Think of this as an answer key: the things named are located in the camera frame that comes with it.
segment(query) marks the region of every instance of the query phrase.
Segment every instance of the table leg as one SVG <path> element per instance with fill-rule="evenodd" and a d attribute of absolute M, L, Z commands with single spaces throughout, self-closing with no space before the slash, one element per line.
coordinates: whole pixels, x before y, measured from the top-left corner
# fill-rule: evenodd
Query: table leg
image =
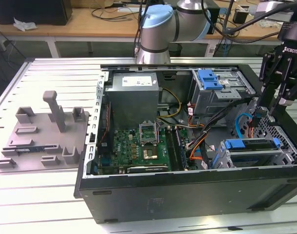
<path fill-rule="evenodd" d="M 56 40 L 54 40 L 54 39 L 48 39 L 47 40 L 47 43 L 48 43 L 48 46 L 49 46 L 49 50 L 50 50 L 51 56 L 53 58 L 60 58 L 61 57 L 61 54 L 59 52 L 59 49 L 56 46 Z"/>
<path fill-rule="evenodd" d="M 215 50 L 216 50 L 216 47 L 217 47 L 216 42 L 208 43 L 206 53 L 205 53 L 205 57 L 213 57 L 213 55 L 215 53 Z"/>
<path fill-rule="evenodd" d="M 0 40 L 0 50 L 6 51 L 6 47 L 4 46 L 3 42 L 4 42 L 3 40 Z"/>
<path fill-rule="evenodd" d="M 88 41 L 87 42 L 87 46 L 88 46 L 88 53 L 92 54 L 93 53 L 93 46 L 92 46 L 92 42 Z"/>
<path fill-rule="evenodd" d="M 265 47 L 264 45 L 259 45 L 258 50 L 256 52 L 256 55 L 261 55 L 262 50 L 264 49 L 264 47 Z"/>

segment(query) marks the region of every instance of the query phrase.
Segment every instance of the slotted aluminum table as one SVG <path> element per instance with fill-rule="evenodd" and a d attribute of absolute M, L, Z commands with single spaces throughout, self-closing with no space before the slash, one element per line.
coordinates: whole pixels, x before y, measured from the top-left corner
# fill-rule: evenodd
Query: slotted aluminum table
<path fill-rule="evenodd" d="M 176 58 L 174 63 L 249 64 L 258 74 L 259 58 Z M 100 64 L 133 64 L 131 58 L 47 58 L 22 65 L 0 97 L 0 150 L 17 122 L 20 106 L 49 111 L 45 90 L 56 90 L 64 111 L 91 111 Z M 297 123 L 297 101 L 288 108 Z M 9 233 L 297 233 L 297 196 L 272 212 L 151 220 L 97 225 L 83 199 L 73 197 L 77 169 L 0 175 L 0 234 Z"/>

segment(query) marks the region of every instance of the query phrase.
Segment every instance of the floor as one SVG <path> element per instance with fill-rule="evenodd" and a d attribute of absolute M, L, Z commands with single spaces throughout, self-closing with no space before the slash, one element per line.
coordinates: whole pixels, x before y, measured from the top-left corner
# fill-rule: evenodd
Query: floor
<path fill-rule="evenodd" d="M 90 55 L 87 49 L 86 42 L 58 42 L 57 46 L 62 57 L 132 57 L 132 43 L 118 42 L 93 42 L 94 53 Z M 182 57 L 202 57 L 204 56 L 205 44 L 182 44 Z M 18 41 L 16 47 L 28 58 L 50 58 L 50 51 L 45 42 L 26 42 Z M 176 51 L 177 45 L 171 45 L 169 50 Z M 265 46 L 261 53 L 271 51 L 273 46 Z M 257 57 L 256 45 L 232 45 L 228 52 L 228 57 Z M 222 57 L 227 53 L 227 50 L 221 46 L 216 52 L 215 57 Z M 0 95 L 3 93 L 7 84 L 16 74 L 20 65 L 23 64 L 24 58 L 15 50 L 12 50 L 12 45 L 7 46 L 7 51 L 0 53 Z"/>

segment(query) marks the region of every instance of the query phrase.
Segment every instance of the open computer tower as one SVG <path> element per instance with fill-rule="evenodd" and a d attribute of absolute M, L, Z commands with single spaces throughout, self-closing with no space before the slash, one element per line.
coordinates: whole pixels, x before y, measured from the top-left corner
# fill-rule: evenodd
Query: open computer tower
<path fill-rule="evenodd" d="M 260 94 L 248 65 L 102 65 L 75 196 L 97 223 L 276 209 L 297 194 L 297 125 Z"/>

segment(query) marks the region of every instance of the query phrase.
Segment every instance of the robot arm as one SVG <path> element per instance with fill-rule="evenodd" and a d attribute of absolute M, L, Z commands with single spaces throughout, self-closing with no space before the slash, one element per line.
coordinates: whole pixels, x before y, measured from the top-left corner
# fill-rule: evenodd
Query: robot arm
<path fill-rule="evenodd" d="M 272 8 L 280 3 L 267 2 L 263 5 L 258 9 L 265 9 L 266 5 Z M 282 44 L 273 53 L 264 55 L 259 77 L 263 84 L 258 105 L 269 108 L 273 115 L 281 113 L 281 110 L 292 105 L 297 99 L 297 10 L 294 9 L 292 14 L 281 12 L 269 19 L 285 21 L 278 35 Z M 275 102 L 271 103 L 279 86 L 278 96 Z"/>
<path fill-rule="evenodd" d="M 180 0 L 175 11 L 168 5 L 150 6 L 144 17 L 137 64 L 170 63 L 170 42 L 202 38 L 210 27 L 198 0 Z"/>

